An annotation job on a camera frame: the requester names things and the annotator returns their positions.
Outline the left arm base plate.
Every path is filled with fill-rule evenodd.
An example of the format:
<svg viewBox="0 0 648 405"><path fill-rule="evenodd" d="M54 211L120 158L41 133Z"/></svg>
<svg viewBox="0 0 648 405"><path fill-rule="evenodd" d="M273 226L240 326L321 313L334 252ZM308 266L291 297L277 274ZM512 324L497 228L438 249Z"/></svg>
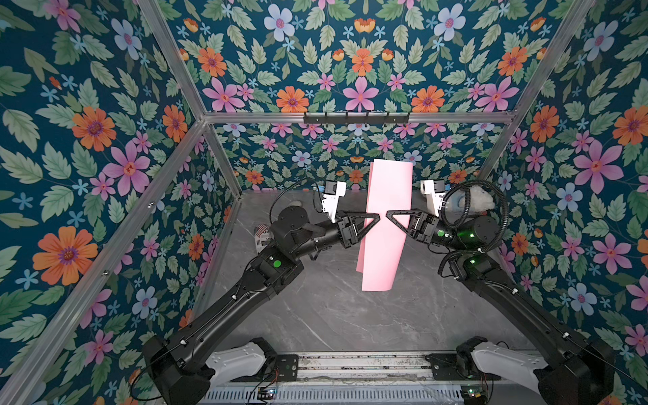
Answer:
<svg viewBox="0 0 648 405"><path fill-rule="evenodd" d="M298 354L278 354L267 359L263 365L261 378L265 381L292 382L298 377L300 356Z"/></svg>

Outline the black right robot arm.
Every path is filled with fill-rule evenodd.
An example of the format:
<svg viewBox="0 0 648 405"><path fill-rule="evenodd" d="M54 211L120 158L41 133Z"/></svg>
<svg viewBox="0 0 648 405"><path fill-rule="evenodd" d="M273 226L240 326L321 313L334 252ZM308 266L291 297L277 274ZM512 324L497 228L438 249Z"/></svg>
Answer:
<svg viewBox="0 0 648 405"><path fill-rule="evenodd" d="M484 337L472 337L457 347L460 376L499 376L538 393L548 404L599 404L612 393L612 348L560 322L518 290L488 255L487 244L503 230L495 219L471 215L452 228L421 210L390 210L386 217L415 241L447 248L442 263L451 277L503 314L538 351L524 356Z"/></svg>

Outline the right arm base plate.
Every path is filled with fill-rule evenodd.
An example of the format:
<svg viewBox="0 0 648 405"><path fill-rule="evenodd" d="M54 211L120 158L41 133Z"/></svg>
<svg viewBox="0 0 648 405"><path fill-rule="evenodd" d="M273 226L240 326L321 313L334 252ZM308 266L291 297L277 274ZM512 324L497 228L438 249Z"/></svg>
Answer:
<svg viewBox="0 0 648 405"><path fill-rule="evenodd" d="M462 371L457 363L456 354L429 353L424 359L430 364L433 377L437 381L474 381L474 374Z"/></svg>

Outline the pink rectangular paper sheet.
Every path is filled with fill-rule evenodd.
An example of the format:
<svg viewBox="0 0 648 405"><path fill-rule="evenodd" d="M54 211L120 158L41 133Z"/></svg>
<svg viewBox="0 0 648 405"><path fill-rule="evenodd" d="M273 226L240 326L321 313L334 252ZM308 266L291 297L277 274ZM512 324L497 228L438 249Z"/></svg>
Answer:
<svg viewBox="0 0 648 405"><path fill-rule="evenodd" d="M391 222L390 210L412 207L413 165L394 160L371 163L366 212L379 214L378 222L360 243L356 271L362 274L361 290L384 292L393 287L406 241L406 234Z"/></svg>

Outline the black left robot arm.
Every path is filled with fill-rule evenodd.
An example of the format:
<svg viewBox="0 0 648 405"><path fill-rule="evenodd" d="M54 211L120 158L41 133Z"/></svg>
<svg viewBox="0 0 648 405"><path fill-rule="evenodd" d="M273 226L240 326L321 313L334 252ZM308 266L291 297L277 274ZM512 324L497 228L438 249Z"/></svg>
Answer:
<svg viewBox="0 0 648 405"><path fill-rule="evenodd" d="M270 226L270 243L225 295L180 331L154 336L144 344L147 371L162 399L168 404L199 403L216 374L207 365L209 356L251 313L300 275L305 268L302 258L316 260L337 245L350 248L380 220L379 214L351 212L312 224L302 207L284 209Z"/></svg>

